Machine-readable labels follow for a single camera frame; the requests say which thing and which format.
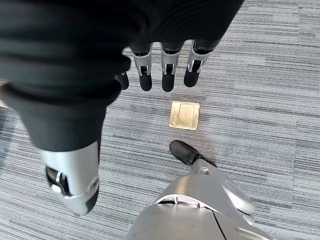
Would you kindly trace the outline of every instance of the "robotic hand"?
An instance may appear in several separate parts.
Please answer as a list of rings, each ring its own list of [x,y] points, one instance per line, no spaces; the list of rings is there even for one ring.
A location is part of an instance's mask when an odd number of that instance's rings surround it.
[[[254,203],[214,162],[182,141],[170,150],[190,172],[140,213],[126,240],[271,240],[252,226]]]
[[[0,97],[19,112],[51,189],[71,211],[88,213],[98,197],[106,107],[129,86],[123,49],[131,47],[148,91],[152,43],[160,42],[162,88],[170,92],[180,50],[192,40],[184,76],[192,87],[242,2],[0,1],[0,77],[8,81]]]

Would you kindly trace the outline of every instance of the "brass floor plate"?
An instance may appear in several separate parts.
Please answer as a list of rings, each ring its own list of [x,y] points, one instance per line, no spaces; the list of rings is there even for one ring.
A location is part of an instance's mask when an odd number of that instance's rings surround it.
[[[197,130],[199,110],[199,103],[173,101],[169,126],[176,129]]]

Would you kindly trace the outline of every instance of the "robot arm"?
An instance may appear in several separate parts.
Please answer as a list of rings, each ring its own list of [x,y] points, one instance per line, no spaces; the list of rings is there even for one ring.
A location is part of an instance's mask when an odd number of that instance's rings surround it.
[[[51,189],[77,215],[98,197],[106,107],[129,85],[131,46],[143,90],[152,43],[162,44],[162,87],[193,40],[184,83],[196,84],[243,0],[1,0],[1,99],[19,112]]]

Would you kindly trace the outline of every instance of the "gray carpet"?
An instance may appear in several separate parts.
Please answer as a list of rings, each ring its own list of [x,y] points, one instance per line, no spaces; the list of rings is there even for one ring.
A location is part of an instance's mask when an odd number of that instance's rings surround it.
[[[183,48],[171,93],[130,87],[108,107],[100,194],[76,217],[51,193],[18,115],[0,109],[0,239],[122,240],[138,213],[188,167],[169,153],[186,141],[215,160],[254,200],[258,228],[275,240],[320,239],[320,2],[247,0],[187,88]],[[173,100],[200,103],[197,131],[168,127]]]

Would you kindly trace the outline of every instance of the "black fingertip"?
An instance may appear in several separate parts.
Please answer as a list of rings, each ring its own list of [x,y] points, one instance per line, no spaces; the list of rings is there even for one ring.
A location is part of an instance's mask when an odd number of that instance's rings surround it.
[[[162,89],[165,92],[171,92],[171,90],[174,88],[175,85],[175,75],[172,75],[171,73],[167,73],[164,75],[162,73]]]
[[[152,88],[151,74],[147,75],[146,73],[143,73],[142,76],[139,76],[139,78],[142,90],[146,92],[149,91]]]
[[[194,87],[198,82],[199,73],[196,71],[189,72],[188,69],[185,71],[184,84],[188,88]]]
[[[129,87],[129,79],[127,72],[124,75],[119,74],[115,76],[115,80],[117,80],[121,84],[121,89],[126,90]]]

